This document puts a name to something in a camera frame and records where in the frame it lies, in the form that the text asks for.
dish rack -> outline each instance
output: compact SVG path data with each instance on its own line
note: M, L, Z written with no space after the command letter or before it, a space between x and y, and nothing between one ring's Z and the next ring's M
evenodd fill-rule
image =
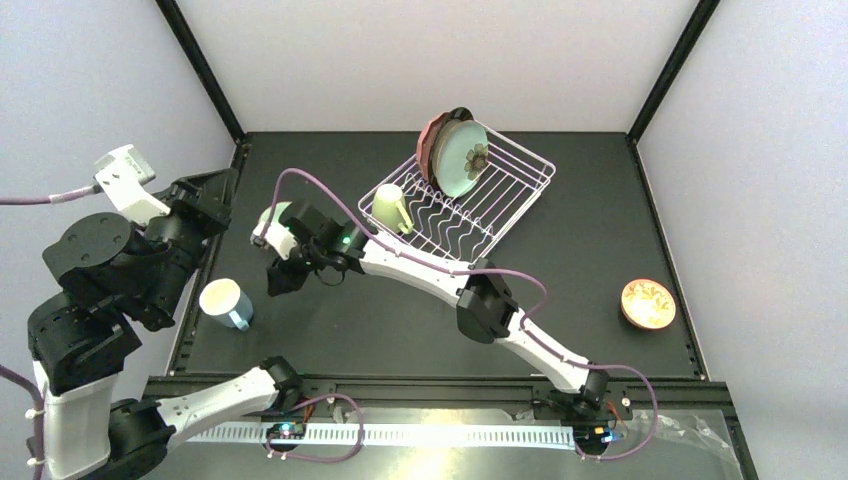
M480 125L488 136L489 161L469 193L454 199L433 188L418 170L413 154L359 200L359 211L375 227L424 252L468 263L488 255L538 200L556 167ZM393 233L371 216L374 193L386 183L394 183L404 192L407 211L415 222L409 234Z

white mug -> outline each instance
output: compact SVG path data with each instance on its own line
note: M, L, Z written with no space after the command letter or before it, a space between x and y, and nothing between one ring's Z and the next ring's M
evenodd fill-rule
M371 204L371 215L394 233L412 233L412 227L415 226L406 212L403 190L393 183L377 188Z
M200 309L224 326L247 330L253 318L253 304L235 280L221 278L200 292Z

black table surface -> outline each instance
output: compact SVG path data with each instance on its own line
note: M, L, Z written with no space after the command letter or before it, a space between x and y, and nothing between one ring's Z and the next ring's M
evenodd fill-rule
M509 136L557 166L551 184L488 257L539 278L550 295L534 321L572 351L596 363L623 363L650 377L692 378L693 341L678 311L667 328L627 322L625 284L651 278L679 292L663 253L649 200L623 134L516 133ZM242 373L261 359L284 356L303 373L331 375L495 377L534 369L501 347L457 331L442 301L385 278L348 275L338 287L310 278L295 293L266 294L273 253L252 246L250 232L270 204L280 171L299 167L334 190L354 211L359 199L412 154L412 132L253 134L233 219L209 280L232 278L252 300L246 332L200 314L187 373ZM287 177L282 199L303 198L339 221L343 214L300 177ZM533 285L508 279L525 308Z

white wall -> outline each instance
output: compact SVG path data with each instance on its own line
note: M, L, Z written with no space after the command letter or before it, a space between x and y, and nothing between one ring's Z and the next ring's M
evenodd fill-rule
M133 142L157 171L151 189L223 168L233 143L156 4L148 0L0 3L0 196L88 184L93 162ZM74 221L112 211L105 197L0 207L0 362L32 378L26 321L59 291L41 251ZM161 374L170 332L136 328L118 398ZM0 380L0 478L27 478L23 390Z
M722 2L639 145L760 477L848 472L848 5Z
M246 131L626 131L695 0L182 0Z

black metal frame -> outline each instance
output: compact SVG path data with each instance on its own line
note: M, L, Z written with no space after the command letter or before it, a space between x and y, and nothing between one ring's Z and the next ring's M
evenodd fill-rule
M156 3L171 26L174 36L177 38L186 57L206 89L221 120L238 145L231 166L236 168L240 174L250 152L250 134L245 134L242 130L197 40L191 33L185 17L180 12L177 2L175 0L156 0ZM637 144L645 133L654 114L659 109L665 95L671 88L674 79L683 67L686 58L694 48L698 37L706 27L718 3L719 0L700 0L698 2L677 44L666 61L662 72L643 104L639 115L626 136L628 148L639 171L645 194L651 206L651 213L657 226L657 233L661 239L663 252L669 265L674 264L671 261L668 242L666 241L659 217L657 216L656 206L645 177ZM232 193L235 192L235 188L237 187L238 181L234 185ZM169 360L168 376L150 377L144 390L145 398L165 398L186 395L233 378L233 376L225 374L198 374L185 371L187 360L191 356L191 348L194 343L196 321L199 318L199 307L197 305L199 292L197 289L200 285L205 285L208 280L213 258L220 247L220 237L212 241L209 247L198 272L198 281L195 282L192 288L184 321L180 326L180 331L177 333L177 345ZM672 271L671 277L677 291L681 291L676 272ZM656 391L657 399L662 409L720 410L724 415L744 478L747 480L756 480L758 476L747 443L745 442L745 436L739 424L730 392L722 382L707 381L706 363L697 344L697 338L694 335L695 330L682 296L680 298L680 307L683 321L686 322L687 328L692 334L693 341L690 342L690 360L695 368L699 372L703 372L703 374L698 379L649 379ZM534 406L536 415L543 417L547 415L544 411L545 407L535 404L533 400L541 398L542 392L548 391L551 388L552 385L546 380L510 377L486 379L455 378L448 380L443 378L426 379L420 377L304 376L304 391L306 392L313 394L342 392L353 396L365 406L482 407L499 408L507 412L517 413L518 411L526 410L531 405L536 405ZM630 407L624 409L626 416L631 415L631 409L650 409L651 407L647 389L637 379L612 378L609 390L610 398L616 401L620 400L623 396L630 399ZM315 415L330 416L329 409L325 410L317 411Z
M630 132L627 133L627 136L632 139L634 144L639 143L639 140L641 140L642 135L648 128L648 124L651 123L651 119L654 118L654 114L657 113L666 93L668 93L672 83L674 83L674 79L677 78L677 74L683 68L683 64L686 63L686 58L689 57L689 53L695 47L698 37L701 36L701 32L704 31L707 22L710 21L710 17L712 17L713 12L718 7L719 1L700 0L698 5L695 6L695 11L689 17L689 22L686 23L683 33L677 39L677 44L674 45L671 55L666 60L660 76L657 77L657 81L651 89L651 93L648 94L648 98L642 105L636 121L630 127Z
M185 52L186 58L188 58L188 61L197 73L197 78L200 79L200 83L202 83L203 88L206 89L206 94L209 95L209 99L212 100L212 105L214 105L215 110L218 111L221 121L224 122L224 126L227 127L227 130L230 132L230 136L233 137L233 141L237 144L241 143L244 138L244 130L242 130L241 125L238 123L236 114L230 107L230 102L228 102L227 97L224 96L224 91L221 90L221 86L218 84L215 74L212 73L212 68L209 66L209 63L206 61L206 57L200 50L200 45L197 43L197 39L194 38L194 34L191 33L188 22L186 22L176 0L156 0L156 4L159 5L159 10L162 11L162 15L165 16L165 20L167 20L168 25L171 26L171 31L174 32L174 36L177 38L177 41L180 42L180 46L183 47L183 52Z

